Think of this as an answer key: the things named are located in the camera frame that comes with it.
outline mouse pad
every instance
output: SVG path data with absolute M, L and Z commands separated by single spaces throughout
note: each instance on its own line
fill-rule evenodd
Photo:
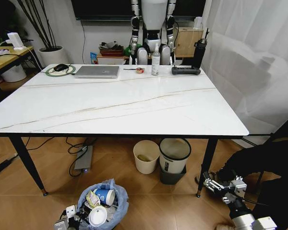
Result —
M 54 68 L 55 68 L 55 66 L 48 69 L 46 71 L 46 75 L 50 76 L 50 77 L 62 77 L 62 76 L 66 76 L 70 73 L 74 73 L 76 70 L 76 68 L 74 66 L 71 66 L 71 65 L 68 67 L 68 69 L 64 69 L 62 71 L 57 71 L 57 72 L 54 71 Z

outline wooden cabinet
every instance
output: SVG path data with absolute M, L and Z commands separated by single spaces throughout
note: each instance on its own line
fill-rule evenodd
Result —
M 105 57 L 101 54 L 97 55 L 97 61 L 99 65 L 123 65 L 125 64 L 125 60 L 129 59 L 128 56 L 122 57 Z
M 202 38 L 203 31 L 194 30 L 192 27 L 180 27 L 179 32 L 178 28 L 174 28 L 174 36 L 178 37 L 176 39 L 174 50 L 177 58 L 192 58 L 194 55 L 194 44 Z

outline spray bottle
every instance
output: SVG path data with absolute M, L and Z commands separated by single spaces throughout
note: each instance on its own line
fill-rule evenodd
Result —
M 156 44 L 155 51 L 152 57 L 152 75 L 159 74 L 159 66 L 160 66 L 160 53 L 158 44 Z

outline white charger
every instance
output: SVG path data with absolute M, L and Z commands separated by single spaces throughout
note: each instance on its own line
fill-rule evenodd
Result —
M 24 49 L 24 44 L 20 39 L 20 36 L 18 33 L 8 33 L 9 39 L 6 40 L 6 43 L 8 44 L 13 44 L 14 50 L 23 50 Z

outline silver laptop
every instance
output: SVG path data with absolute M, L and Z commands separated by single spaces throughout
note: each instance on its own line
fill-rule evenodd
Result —
M 82 66 L 74 75 L 75 78 L 117 78 L 118 66 Z

